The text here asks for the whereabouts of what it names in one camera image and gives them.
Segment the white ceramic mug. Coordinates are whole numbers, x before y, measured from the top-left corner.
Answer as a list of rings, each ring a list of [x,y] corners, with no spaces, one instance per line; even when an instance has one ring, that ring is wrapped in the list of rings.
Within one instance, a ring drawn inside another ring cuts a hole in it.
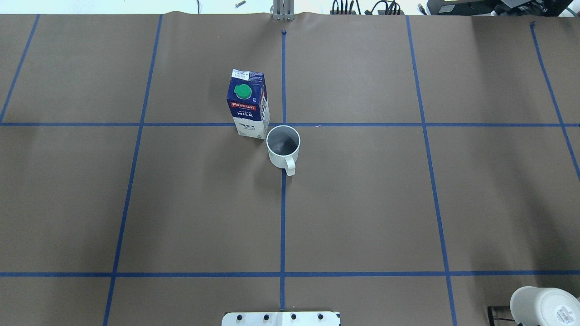
[[[270,163],[283,169],[287,176],[294,176],[300,145],[300,134],[292,126],[279,125],[272,128],[266,137]]]

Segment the blue white milk carton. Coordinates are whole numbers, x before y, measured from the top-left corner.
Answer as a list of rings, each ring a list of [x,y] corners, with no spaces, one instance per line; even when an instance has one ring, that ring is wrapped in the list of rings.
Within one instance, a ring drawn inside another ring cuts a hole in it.
[[[270,111],[265,75],[233,69],[226,99],[238,134],[266,139]]]

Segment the white upturned cup on rack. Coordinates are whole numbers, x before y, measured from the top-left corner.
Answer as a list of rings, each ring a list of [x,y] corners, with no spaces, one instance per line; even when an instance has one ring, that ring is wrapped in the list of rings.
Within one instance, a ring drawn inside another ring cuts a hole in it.
[[[578,326],[579,300],[559,288],[520,287],[510,298],[510,312],[522,326]]]

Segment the brown paper table cover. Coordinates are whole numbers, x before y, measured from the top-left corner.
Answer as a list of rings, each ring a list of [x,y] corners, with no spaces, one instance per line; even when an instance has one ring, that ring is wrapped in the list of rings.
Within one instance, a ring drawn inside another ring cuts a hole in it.
[[[299,132],[294,176],[238,134],[233,69]],[[576,17],[2,15],[0,144],[3,326],[579,295]]]

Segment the white metal base plate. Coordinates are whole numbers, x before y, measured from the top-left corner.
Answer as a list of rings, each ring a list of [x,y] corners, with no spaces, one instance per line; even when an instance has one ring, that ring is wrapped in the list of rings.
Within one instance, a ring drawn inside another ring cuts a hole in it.
[[[222,326],[340,326],[339,312],[231,312],[224,314]]]

